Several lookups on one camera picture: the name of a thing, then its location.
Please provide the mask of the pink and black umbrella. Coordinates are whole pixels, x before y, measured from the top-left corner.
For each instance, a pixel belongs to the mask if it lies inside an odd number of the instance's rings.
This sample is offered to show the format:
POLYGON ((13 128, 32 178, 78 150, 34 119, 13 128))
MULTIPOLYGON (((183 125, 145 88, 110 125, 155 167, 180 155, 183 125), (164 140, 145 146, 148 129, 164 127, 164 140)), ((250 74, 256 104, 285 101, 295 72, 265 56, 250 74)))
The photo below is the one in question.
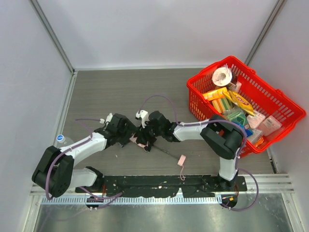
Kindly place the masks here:
MULTIPOLYGON (((135 143, 137 146, 143 148, 142 145, 139 144, 139 130, 137 130, 137 132, 130 138, 130 141, 135 143)), ((170 152, 168 152, 167 150, 164 150, 164 149, 160 148, 159 146, 157 146, 155 144, 152 146, 152 148, 153 147, 164 152, 164 153, 166 153, 166 154, 168 154, 169 156, 173 157, 174 159, 176 159, 177 165, 181 168, 180 179, 182 181, 185 181, 186 177, 183 174, 183 170, 184 170, 184 162, 186 160, 186 156, 185 155, 180 155, 180 156, 173 155, 170 152)))

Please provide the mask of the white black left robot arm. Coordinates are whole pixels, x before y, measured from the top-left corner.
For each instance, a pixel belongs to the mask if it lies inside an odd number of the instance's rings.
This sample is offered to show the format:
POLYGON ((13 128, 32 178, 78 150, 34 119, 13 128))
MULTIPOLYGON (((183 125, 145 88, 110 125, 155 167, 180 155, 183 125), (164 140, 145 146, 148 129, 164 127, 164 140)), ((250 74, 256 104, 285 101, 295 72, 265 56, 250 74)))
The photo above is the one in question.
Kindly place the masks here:
POLYGON ((124 115, 109 114, 105 126, 94 130, 86 138, 61 148, 50 146, 44 151, 32 181, 45 190, 47 199, 62 196, 68 189, 101 191, 103 174, 93 167, 75 169, 75 166, 114 144, 125 146, 137 127, 124 115))

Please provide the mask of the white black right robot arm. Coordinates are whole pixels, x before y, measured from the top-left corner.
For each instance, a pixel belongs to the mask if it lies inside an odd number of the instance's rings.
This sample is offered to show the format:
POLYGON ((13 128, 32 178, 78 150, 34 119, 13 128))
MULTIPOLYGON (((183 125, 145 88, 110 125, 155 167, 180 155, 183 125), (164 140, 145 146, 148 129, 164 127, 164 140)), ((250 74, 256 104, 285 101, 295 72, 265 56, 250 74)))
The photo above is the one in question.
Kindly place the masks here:
POLYGON ((187 140, 203 140, 219 156, 218 182, 223 189, 236 186, 238 159, 246 144, 247 134, 237 123, 220 115, 213 115, 204 121, 184 123, 171 122, 159 111, 148 113, 140 110, 136 119, 141 121, 134 135, 136 143, 149 151, 157 137, 168 142, 179 143, 187 140))

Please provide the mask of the clear plastic water bottle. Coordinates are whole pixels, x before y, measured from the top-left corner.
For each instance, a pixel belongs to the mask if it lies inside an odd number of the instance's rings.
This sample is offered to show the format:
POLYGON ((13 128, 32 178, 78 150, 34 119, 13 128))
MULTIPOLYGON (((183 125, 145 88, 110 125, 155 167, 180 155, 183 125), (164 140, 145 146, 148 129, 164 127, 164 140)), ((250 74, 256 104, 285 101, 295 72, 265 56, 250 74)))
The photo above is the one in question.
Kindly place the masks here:
POLYGON ((74 141, 70 137, 64 136, 63 134, 59 134, 56 137, 56 145, 57 145, 57 147, 68 146, 68 145, 71 145, 73 143, 74 143, 74 141))

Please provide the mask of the yellow green sponge pack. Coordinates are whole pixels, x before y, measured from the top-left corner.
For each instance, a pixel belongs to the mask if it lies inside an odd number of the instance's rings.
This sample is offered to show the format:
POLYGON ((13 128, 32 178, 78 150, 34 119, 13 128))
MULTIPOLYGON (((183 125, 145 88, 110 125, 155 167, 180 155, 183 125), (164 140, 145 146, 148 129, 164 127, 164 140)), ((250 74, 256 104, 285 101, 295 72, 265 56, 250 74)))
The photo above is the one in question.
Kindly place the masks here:
POLYGON ((211 103, 220 114, 232 109, 232 103, 226 97, 215 99, 211 103))

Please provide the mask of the orange snack box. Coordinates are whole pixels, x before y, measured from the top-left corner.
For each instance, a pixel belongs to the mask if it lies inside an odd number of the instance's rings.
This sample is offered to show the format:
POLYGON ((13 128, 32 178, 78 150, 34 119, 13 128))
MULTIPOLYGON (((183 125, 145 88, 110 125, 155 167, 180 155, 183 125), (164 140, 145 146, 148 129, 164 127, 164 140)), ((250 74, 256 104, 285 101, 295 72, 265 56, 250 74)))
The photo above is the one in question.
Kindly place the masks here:
POLYGON ((226 87, 218 88, 209 92, 202 94, 203 98, 208 101, 213 101, 219 98, 224 97, 224 93, 227 93, 228 90, 226 87))

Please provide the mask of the green snack packet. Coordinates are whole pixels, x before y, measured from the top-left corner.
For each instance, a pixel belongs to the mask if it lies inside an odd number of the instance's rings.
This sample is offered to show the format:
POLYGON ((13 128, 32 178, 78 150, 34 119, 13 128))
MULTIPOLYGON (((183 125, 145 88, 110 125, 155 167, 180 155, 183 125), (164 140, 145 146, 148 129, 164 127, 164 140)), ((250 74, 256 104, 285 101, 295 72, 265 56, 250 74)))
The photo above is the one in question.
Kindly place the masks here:
POLYGON ((245 113, 240 108, 232 108, 227 110, 223 112, 223 116, 226 120, 238 123, 246 128, 250 126, 245 113))

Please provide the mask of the yellow Lays chips bag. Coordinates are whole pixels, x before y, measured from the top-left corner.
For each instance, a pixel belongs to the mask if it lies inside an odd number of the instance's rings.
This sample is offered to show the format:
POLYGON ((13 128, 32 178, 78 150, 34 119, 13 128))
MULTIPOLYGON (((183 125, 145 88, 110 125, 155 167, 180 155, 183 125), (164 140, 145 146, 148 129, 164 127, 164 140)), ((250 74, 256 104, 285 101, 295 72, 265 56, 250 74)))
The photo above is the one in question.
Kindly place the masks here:
POLYGON ((254 109, 252 105, 241 95, 239 95, 237 92, 229 90, 228 92, 223 92, 223 95, 230 100, 234 105, 238 106, 242 110, 244 110, 246 113, 248 113, 251 116, 255 116, 254 109))

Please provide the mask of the toilet paper roll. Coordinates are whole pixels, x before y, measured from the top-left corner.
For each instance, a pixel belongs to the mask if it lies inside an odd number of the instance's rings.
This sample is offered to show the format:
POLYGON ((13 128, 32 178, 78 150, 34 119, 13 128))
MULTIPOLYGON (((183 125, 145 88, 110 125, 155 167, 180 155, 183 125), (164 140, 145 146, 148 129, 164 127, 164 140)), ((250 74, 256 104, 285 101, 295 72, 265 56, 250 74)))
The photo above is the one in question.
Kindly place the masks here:
POLYGON ((216 69, 212 75, 212 82, 219 87, 228 85, 232 80, 232 72, 227 67, 216 69))

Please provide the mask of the dark brown jar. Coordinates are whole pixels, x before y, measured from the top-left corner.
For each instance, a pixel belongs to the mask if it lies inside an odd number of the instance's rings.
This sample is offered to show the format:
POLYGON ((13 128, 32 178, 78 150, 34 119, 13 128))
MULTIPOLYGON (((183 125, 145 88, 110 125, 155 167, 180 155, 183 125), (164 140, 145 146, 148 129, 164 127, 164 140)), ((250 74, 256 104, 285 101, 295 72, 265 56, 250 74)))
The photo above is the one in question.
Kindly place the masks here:
POLYGON ((231 81, 227 84, 227 89, 231 91, 236 91, 238 83, 238 77, 232 72, 232 78, 231 81))

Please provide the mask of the blue snack packet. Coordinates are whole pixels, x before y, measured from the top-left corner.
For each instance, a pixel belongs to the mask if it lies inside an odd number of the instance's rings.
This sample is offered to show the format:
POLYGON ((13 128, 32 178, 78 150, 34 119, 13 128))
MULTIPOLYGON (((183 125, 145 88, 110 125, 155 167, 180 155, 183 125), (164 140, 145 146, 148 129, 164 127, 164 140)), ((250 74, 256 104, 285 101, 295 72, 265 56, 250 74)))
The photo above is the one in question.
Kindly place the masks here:
POLYGON ((253 135, 253 130, 247 121, 238 122, 238 124, 245 130, 247 137, 253 135))

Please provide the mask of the pink packaged item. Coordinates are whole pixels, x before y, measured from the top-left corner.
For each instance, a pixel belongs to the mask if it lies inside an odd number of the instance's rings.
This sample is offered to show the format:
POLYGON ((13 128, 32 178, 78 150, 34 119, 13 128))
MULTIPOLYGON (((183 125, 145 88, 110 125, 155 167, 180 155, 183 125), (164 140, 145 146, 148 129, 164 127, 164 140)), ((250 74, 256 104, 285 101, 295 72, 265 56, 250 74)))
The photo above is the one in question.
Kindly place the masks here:
POLYGON ((252 129, 257 128, 264 120, 266 116, 264 114, 261 114, 258 111, 254 111, 254 116, 248 115, 247 121, 252 129))

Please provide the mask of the red plastic shopping basket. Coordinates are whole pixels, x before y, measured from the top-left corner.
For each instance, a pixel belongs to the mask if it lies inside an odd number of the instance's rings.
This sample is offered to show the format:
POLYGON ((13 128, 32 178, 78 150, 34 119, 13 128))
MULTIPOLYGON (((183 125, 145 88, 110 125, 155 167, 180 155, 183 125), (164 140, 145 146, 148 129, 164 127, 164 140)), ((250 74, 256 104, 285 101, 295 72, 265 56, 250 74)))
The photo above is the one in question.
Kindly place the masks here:
POLYGON ((212 82, 212 75, 216 69, 223 66, 229 67, 236 74, 241 83, 239 94, 253 106, 254 110, 266 117, 273 116, 282 124, 280 129, 265 136, 263 143, 259 146, 247 142, 240 155, 242 158, 251 153, 264 152, 273 143, 284 138, 306 116, 306 111, 288 98, 281 90, 274 89, 260 78, 255 70, 248 67, 238 58, 228 56, 202 69, 186 83, 189 90, 189 111, 199 121, 211 118, 218 113, 213 105, 204 99, 203 94, 214 90, 215 85, 212 82))

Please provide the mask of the clear labelled plastic container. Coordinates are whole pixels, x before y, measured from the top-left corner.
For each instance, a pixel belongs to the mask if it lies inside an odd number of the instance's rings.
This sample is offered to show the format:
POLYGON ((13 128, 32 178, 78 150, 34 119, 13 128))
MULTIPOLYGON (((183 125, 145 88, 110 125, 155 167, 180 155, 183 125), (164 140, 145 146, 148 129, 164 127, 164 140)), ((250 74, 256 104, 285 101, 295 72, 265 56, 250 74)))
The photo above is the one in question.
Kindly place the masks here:
POLYGON ((264 136, 269 136, 281 127, 282 124, 274 116, 268 116, 259 124, 257 129, 262 131, 264 136))

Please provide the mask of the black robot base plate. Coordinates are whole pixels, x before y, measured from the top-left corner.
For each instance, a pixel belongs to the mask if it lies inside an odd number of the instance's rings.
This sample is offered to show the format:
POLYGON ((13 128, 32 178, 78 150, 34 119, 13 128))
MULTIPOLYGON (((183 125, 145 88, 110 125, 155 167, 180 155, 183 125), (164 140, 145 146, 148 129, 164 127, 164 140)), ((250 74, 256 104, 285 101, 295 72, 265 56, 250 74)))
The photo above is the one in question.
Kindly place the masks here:
POLYGON ((214 196, 216 192, 245 192, 247 185, 243 176, 237 176, 232 185, 218 176, 188 175, 181 180, 176 175, 149 176, 105 176, 97 190, 86 188, 92 193, 106 193, 113 196, 122 192, 127 198, 167 198, 175 197, 179 190, 185 198, 214 196))

